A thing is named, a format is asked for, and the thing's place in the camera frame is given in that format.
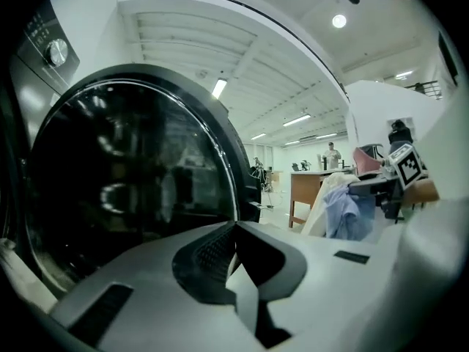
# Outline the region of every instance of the fluorescent light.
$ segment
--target fluorescent light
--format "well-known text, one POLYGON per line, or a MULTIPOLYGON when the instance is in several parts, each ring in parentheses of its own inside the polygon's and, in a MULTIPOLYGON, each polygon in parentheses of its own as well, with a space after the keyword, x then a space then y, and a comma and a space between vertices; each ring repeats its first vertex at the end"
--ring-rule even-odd
POLYGON ((413 70, 409 70, 408 72, 403 72, 403 73, 400 73, 400 74, 396 74, 396 79, 403 78, 403 77, 408 76, 412 73, 413 73, 413 70))
POLYGON ((326 138, 326 137, 334 137, 334 136, 337 136, 337 133, 331 133, 331 134, 326 134, 324 136, 318 136, 318 137, 316 137, 316 139, 326 138))
POLYGON ((335 15, 334 18, 332 19, 332 24, 337 29, 341 29, 342 27, 345 26, 346 23, 347 23, 347 19, 345 18, 344 15, 335 15))
POLYGON ((289 122, 284 123, 284 126, 288 126, 288 125, 291 125, 291 124, 295 124, 296 122, 300 122, 300 121, 309 119, 310 117, 311 117, 310 114, 306 114, 306 115, 304 115, 304 116, 302 116, 302 117, 299 117, 299 118, 297 118, 297 119, 294 119, 294 120, 292 120, 292 121, 289 121, 289 122))
POLYGON ((263 136, 265 136, 265 133, 260 133, 260 135, 252 137, 251 139, 258 139, 258 138, 261 138, 263 136))
POLYGON ((226 83, 227 83, 226 79, 221 79, 221 78, 218 79, 217 84, 215 85, 215 87, 213 88, 213 91, 212 91, 212 95, 215 98, 217 98, 217 99, 220 98, 221 92, 225 88, 226 83))

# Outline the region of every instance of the white cloth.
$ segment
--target white cloth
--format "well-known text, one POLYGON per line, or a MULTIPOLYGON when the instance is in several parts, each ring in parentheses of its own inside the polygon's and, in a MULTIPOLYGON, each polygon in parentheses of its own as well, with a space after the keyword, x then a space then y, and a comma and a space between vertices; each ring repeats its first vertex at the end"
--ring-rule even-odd
POLYGON ((309 213, 308 219, 304 224, 301 235, 319 236, 325 235, 325 229, 328 225, 328 216, 325 209, 324 196, 334 188, 340 185, 349 185, 355 181, 360 181, 354 175, 345 175, 343 172, 335 172, 324 179, 321 189, 314 201, 313 208, 309 213))
POLYGON ((339 168, 339 159, 342 158, 340 152, 337 150, 327 150, 324 156, 328 160, 328 169, 339 168))

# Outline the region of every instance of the blue cloth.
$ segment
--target blue cloth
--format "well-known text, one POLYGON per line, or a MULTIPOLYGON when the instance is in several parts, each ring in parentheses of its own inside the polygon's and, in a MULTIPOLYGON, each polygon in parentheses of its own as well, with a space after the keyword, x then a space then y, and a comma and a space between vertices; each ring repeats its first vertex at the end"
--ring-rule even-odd
POLYGON ((327 238, 363 240, 373 229, 375 199, 349 194, 346 185, 333 189, 324 196, 328 226, 327 238))

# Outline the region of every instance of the white ceiling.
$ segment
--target white ceiling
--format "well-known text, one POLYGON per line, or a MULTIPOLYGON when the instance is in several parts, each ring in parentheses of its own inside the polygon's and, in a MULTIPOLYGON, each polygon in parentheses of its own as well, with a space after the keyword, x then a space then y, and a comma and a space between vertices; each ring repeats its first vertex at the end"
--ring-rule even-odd
MULTIPOLYGON (((265 0, 294 18, 339 65, 346 84, 386 79, 415 70, 422 81, 436 35, 419 20, 414 1, 265 0), (347 25, 331 25, 335 14, 347 25)), ((344 98, 317 64, 291 43, 241 14, 191 4, 164 8, 120 4, 133 61, 175 70, 211 91, 228 86, 220 100, 244 142, 284 144, 303 136, 345 131, 344 98), (309 113, 312 118, 284 128, 309 113)))

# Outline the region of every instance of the wooden desk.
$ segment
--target wooden desk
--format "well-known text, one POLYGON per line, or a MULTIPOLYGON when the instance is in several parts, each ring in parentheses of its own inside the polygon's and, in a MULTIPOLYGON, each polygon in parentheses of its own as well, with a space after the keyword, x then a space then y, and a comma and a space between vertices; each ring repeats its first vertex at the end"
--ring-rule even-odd
POLYGON ((351 172, 352 169, 330 169, 328 171, 298 171, 292 172, 292 184, 290 194, 290 217, 288 226, 293 228, 294 223, 306 223, 306 220, 295 217, 295 202, 306 203, 309 210, 313 208, 317 194, 321 188, 324 177, 334 172, 351 172))

